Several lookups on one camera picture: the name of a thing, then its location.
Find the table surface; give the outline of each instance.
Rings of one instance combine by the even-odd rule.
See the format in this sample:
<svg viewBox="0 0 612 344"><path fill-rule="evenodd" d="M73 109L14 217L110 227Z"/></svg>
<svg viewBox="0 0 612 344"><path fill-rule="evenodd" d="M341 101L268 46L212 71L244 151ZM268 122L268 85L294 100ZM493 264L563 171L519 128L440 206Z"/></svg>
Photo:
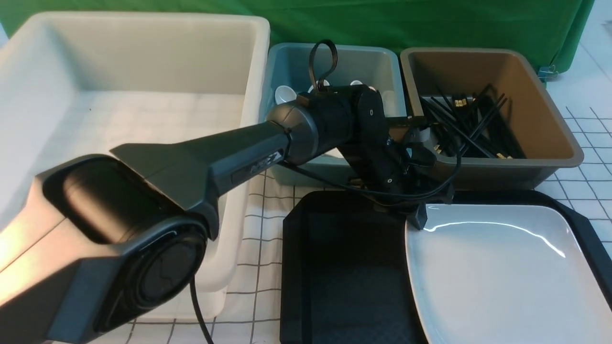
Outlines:
<svg viewBox="0 0 612 344"><path fill-rule="evenodd" d="M536 190L591 220L612 253L612 116L590 111L574 117L562 109L584 150L580 167L559 170ZM317 189L279 185L264 173L252 179L239 264L225 308L208 326L216 344L278 343L282 221L297 202ZM203 342L193 321L145 318L100 337L95 344L191 344Z"/></svg>

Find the green backdrop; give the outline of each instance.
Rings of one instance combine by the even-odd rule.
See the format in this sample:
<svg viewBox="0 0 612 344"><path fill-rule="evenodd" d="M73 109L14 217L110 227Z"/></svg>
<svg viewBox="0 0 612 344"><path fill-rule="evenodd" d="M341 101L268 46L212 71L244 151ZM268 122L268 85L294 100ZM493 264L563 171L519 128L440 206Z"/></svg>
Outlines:
<svg viewBox="0 0 612 344"><path fill-rule="evenodd" d="M48 10L209 12L258 15L272 44L315 42L386 47L485 47L519 51L538 68L566 71L594 0L0 0L12 35Z"/></svg>

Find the black plastic tray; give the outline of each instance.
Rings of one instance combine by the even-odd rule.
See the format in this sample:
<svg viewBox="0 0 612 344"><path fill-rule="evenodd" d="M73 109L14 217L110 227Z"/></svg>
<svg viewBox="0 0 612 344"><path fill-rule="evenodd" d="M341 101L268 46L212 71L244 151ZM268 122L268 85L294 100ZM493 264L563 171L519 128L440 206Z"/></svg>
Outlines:
<svg viewBox="0 0 612 344"><path fill-rule="evenodd" d="M589 220L535 191L457 192L456 204L525 204L570 224L612 308L612 260ZM313 192L283 222L283 344L426 344L405 251L405 218L348 192Z"/></svg>

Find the brown bin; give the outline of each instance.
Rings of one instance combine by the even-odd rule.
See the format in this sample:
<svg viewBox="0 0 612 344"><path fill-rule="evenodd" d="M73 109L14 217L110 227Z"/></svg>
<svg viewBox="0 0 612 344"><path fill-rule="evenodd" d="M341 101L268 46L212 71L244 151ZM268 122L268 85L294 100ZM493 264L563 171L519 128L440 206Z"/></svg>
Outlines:
<svg viewBox="0 0 612 344"><path fill-rule="evenodd" d="M419 96L478 93L489 83L494 95L508 98L501 110L527 159L461 159L454 185L458 189L533 189L559 168L584 159L578 142L527 60L510 50L478 48L411 48L400 55L412 114L423 116ZM433 151L434 143L427 147ZM436 154L431 169L443 180L455 158Z"/></svg>

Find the light blue bin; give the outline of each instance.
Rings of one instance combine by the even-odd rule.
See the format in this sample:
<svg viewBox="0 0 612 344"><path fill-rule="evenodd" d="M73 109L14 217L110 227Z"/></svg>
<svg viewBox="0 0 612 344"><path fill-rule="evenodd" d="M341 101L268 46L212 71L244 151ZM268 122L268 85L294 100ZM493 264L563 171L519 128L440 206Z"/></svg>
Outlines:
<svg viewBox="0 0 612 344"><path fill-rule="evenodd" d="M315 46L309 43L281 43L270 49L264 77L259 121L263 122L275 105L277 87L287 85L297 93L307 92L311 86L308 77L308 56ZM384 48L338 45L338 66L327 80L332 86L346 86L359 80L384 94L387 117L406 117L404 89L401 83L400 63L397 55ZM320 45L315 58L315 76L318 78L331 67L331 53ZM302 165L302 168L345 184L355 176L344 159L320 156ZM283 185L319 187L321 184L280 166L271 168L272 175Z"/></svg>

